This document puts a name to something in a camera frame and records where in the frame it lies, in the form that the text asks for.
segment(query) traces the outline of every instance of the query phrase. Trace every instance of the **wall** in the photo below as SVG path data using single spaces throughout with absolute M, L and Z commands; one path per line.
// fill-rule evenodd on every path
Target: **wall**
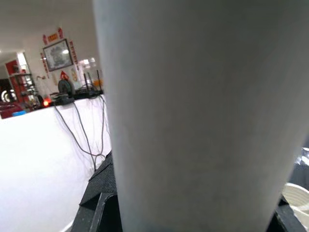
M 76 105 L 95 152 L 101 147 L 102 103 Z M 72 105 L 58 109 L 86 149 Z M 77 212 L 92 172 L 90 157 L 80 152 L 54 108 L 0 120 L 0 128 L 0 231 L 61 231 Z M 103 153 L 110 150 L 105 130 Z
M 38 30 L 37 33 L 23 40 L 23 47 L 25 49 L 30 71 L 33 74 L 33 79 L 37 85 L 38 91 L 43 96 L 52 92 L 58 92 L 58 88 L 51 75 L 49 75 L 49 79 L 46 78 L 45 80 L 36 78 L 37 76 L 46 76 L 40 56 L 43 47 L 46 47 L 43 43 L 42 36 L 44 34 L 49 36 L 56 33 L 59 26 L 63 29 L 64 37 L 67 38 L 68 41 L 73 40 L 78 60 L 94 58 L 96 61 L 95 69 L 100 69 L 92 1 L 84 1 L 83 5 L 79 7 L 79 10 L 75 9 L 71 14 L 63 15 L 54 25 Z M 71 69 L 72 67 L 68 67 L 62 70 L 71 78 Z M 60 78 L 60 73 L 61 70 L 54 71 L 57 80 Z M 80 79 L 80 82 L 81 84 L 84 83 L 83 77 Z

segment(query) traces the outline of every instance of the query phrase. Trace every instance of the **framed picture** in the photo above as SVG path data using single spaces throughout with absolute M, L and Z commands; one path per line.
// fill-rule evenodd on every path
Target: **framed picture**
M 50 72 L 73 65 L 66 39 L 43 48 L 43 51 Z

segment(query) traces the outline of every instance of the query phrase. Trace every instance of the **power cord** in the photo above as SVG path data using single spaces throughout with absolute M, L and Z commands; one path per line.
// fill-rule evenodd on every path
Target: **power cord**
M 60 117 L 61 117 L 61 119 L 62 119 L 64 125 L 66 126 L 66 128 L 69 130 L 69 132 L 70 132 L 71 135 L 73 136 L 73 138 L 74 138 L 76 144 L 78 145 L 78 147 L 81 149 L 81 151 L 83 151 L 84 153 L 89 154 L 89 155 L 91 156 L 91 160 L 92 160 L 93 166 L 94 166 L 94 171 L 97 170 L 97 167 L 96 167 L 97 158 L 98 158 L 99 156 L 103 156 L 103 157 L 105 158 L 105 156 L 102 154 L 102 153 L 103 153 L 103 148 L 104 148 L 103 132 L 104 132 L 104 118 L 105 118 L 105 114 L 104 114 L 105 100 L 102 98 L 102 96 L 100 96 L 100 98 L 103 100 L 103 102 L 102 102 L 102 103 L 103 103 L 103 107 L 102 107 L 102 109 L 103 109 L 103 111 L 102 111 L 102 119 L 103 119 L 103 122 L 102 122 L 102 130 L 101 130 L 102 148 L 101 148 L 100 153 L 97 154 L 97 155 L 92 154 L 92 152 L 91 152 L 91 148 L 90 148 L 90 144 L 89 144 L 89 139 L 88 139 L 88 136 L 86 135 L 86 132 L 85 132 L 85 130 L 84 130 L 84 125 L 83 125 L 83 123 L 82 123 L 82 119 L 81 119 L 79 110 L 78 110 L 77 106 L 75 105 L 75 103 L 73 103 L 73 104 L 74 104 L 74 107 L 75 107 L 75 109 L 76 109 L 76 111 L 77 111 L 79 121 L 80 121 L 80 123 L 81 123 L 82 129 L 83 129 L 83 132 L 84 132 L 84 135 L 85 135 L 85 137 L 86 137 L 86 141 L 87 141 L 87 145 L 88 145 L 88 148 L 89 148 L 89 152 L 85 151 L 85 150 L 81 147 L 81 145 L 78 143 L 78 141 L 77 141 L 77 139 L 76 139 L 74 133 L 73 133 L 72 130 L 69 128 L 69 126 L 67 125 L 67 123 L 66 123 L 65 119 L 63 118 L 62 114 L 59 112 L 59 110 L 58 110 L 57 107 L 55 106 L 55 109 L 56 109 L 57 113 L 60 115 Z

